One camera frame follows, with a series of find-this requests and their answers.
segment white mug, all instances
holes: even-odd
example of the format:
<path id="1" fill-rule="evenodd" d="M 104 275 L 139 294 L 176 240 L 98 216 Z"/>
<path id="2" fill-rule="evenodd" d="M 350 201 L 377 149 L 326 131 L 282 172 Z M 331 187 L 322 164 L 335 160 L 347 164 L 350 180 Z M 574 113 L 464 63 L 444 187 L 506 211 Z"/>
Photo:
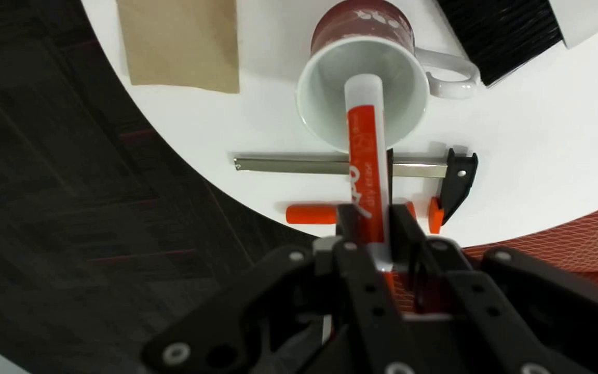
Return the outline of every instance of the white mug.
<path id="1" fill-rule="evenodd" d="M 345 0 L 313 31 L 312 58 L 296 84 L 301 123 L 331 147 L 347 152 L 345 80 L 372 73 L 384 84 L 384 142 L 393 147 L 424 117 L 430 93 L 470 98 L 479 71 L 464 58 L 416 48 L 405 14 L 384 0 Z M 462 78 L 444 80 L 436 66 Z"/>

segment mug handle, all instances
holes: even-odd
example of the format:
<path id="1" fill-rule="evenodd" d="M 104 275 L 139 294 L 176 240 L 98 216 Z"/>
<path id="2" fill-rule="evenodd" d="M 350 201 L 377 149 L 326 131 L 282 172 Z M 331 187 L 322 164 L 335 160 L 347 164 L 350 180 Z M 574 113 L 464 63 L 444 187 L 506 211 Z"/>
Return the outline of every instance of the mug handle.
<path id="1" fill-rule="evenodd" d="M 433 77 L 432 73 L 426 73 L 432 96 L 456 98 L 456 100 L 471 98 L 474 86 L 479 78 L 479 68 L 474 61 L 461 55 L 439 54 L 439 52 L 421 49 L 421 48 L 416 48 L 416 55 L 426 66 L 436 66 L 436 68 L 454 71 L 462 75 L 462 78 L 444 80 L 444 78 Z"/>

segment round white table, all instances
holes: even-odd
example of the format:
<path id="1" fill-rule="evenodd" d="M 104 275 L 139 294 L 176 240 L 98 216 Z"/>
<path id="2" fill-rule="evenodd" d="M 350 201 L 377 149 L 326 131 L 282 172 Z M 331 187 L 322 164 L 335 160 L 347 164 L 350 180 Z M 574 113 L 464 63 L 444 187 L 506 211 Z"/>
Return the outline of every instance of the round white table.
<path id="1" fill-rule="evenodd" d="M 237 153 L 335 153 L 298 123 L 295 83 L 317 18 L 336 0 L 239 0 L 241 93 L 130 84 L 117 0 L 82 0 L 96 35 L 154 129 L 200 175 L 252 209 L 285 222 L 289 204 L 349 201 L 347 176 L 237 172 Z M 432 0 L 396 0 L 417 46 L 462 49 Z M 467 201 L 443 229 L 461 245 L 512 238 L 598 209 L 598 35 L 549 48 L 471 100 L 436 100 L 396 155 L 479 155 Z M 438 180 L 395 178 L 395 200 L 426 216 Z M 331 235 L 331 226 L 295 226 Z"/>

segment mug rim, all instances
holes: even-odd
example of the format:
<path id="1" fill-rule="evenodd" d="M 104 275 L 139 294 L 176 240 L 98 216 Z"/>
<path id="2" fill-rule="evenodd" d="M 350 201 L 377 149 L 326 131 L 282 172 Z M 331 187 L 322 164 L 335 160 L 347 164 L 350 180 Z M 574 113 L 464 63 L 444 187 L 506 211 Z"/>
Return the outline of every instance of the mug rim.
<path id="1" fill-rule="evenodd" d="M 430 83 L 427 83 L 424 63 L 421 63 L 421 61 L 417 60 L 417 55 L 412 55 L 412 52 L 406 49 L 405 46 L 401 46 L 401 43 L 396 43 L 396 42 L 390 42 L 390 39 L 384 39 L 384 36 L 377 36 L 377 35 L 345 35 L 342 39 L 336 39 L 336 42 L 331 42 L 331 43 L 326 43 L 326 46 L 320 48 L 313 55 L 310 55 L 310 60 L 306 61 L 306 66 L 303 66 L 303 71 L 301 71 L 301 75 L 298 75 L 298 80 L 296 80 L 295 106 L 296 106 L 301 125 L 308 127 L 308 129 L 310 129 L 317 138 L 322 138 L 326 145 L 330 145 L 330 147 L 335 147 L 335 149 L 338 149 L 338 152 L 342 152 L 342 153 L 347 153 L 349 149 L 347 149 L 347 147 L 341 147 L 338 142 L 331 142 L 330 138 L 323 138 L 323 136 L 308 123 L 308 117 L 303 115 L 306 110 L 301 110 L 303 106 L 301 106 L 301 96 L 298 96 L 298 92 L 306 89 L 306 84 L 308 84 L 308 78 L 306 78 L 308 73 L 315 68 L 317 60 L 320 60 L 323 54 L 331 52 L 331 49 L 338 48 L 338 46 L 352 43 L 352 42 L 385 43 L 385 46 L 398 49 L 398 52 L 401 52 L 405 58 L 408 58 L 417 68 L 421 68 L 421 84 L 424 84 L 424 89 L 426 89 L 426 93 L 427 93 L 427 98 L 430 98 Z M 430 100 L 426 100 L 426 103 L 421 106 L 417 125 L 421 123 L 427 106 L 430 106 Z M 395 138 L 395 141 L 390 141 L 390 142 L 385 145 L 385 149 L 390 149 L 390 147 L 395 147 L 398 141 L 402 141 L 405 135 L 398 136 L 398 138 Z"/>

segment black brush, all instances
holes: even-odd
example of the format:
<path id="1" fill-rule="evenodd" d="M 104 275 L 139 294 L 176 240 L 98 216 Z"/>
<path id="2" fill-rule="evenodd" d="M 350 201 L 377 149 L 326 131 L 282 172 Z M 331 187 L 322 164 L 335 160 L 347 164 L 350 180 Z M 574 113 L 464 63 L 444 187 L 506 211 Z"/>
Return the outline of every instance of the black brush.
<path id="1" fill-rule="evenodd" d="M 438 0 L 485 84 L 562 39 L 547 0 Z"/>

